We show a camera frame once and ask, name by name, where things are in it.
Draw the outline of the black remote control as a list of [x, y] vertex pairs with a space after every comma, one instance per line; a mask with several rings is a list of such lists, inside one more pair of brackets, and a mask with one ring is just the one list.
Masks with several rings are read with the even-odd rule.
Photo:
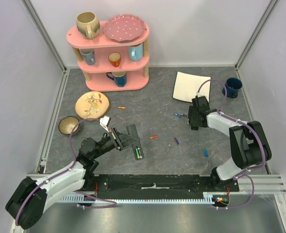
[[140, 138], [138, 136], [138, 132], [136, 126], [134, 124], [126, 126], [128, 135], [135, 139], [135, 142], [131, 144], [132, 150], [136, 160], [144, 159], [143, 149], [140, 143]]

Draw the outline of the black silver battery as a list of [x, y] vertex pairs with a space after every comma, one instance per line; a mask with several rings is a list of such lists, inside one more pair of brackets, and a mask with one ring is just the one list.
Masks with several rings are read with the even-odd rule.
[[142, 159], [142, 153], [141, 153], [141, 149], [138, 147], [137, 148], [138, 154], [139, 154], [139, 158]]

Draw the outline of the green battery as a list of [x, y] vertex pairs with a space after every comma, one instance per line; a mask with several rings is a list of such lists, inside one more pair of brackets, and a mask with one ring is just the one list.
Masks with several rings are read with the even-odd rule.
[[135, 148], [135, 154], [136, 154], [137, 159], [140, 159], [138, 148]]

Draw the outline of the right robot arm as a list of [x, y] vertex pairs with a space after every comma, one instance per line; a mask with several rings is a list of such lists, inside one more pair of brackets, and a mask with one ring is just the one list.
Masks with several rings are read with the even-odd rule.
[[227, 181], [238, 178], [245, 171], [265, 166], [272, 152], [260, 122], [245, 122], [211, 109], [205, 96], [196, 96], [188, 110], [188, 124], [192, 130], [215, 129], [230, 139], [231, 158], [214, 168], [210, 186], [221, 191]]

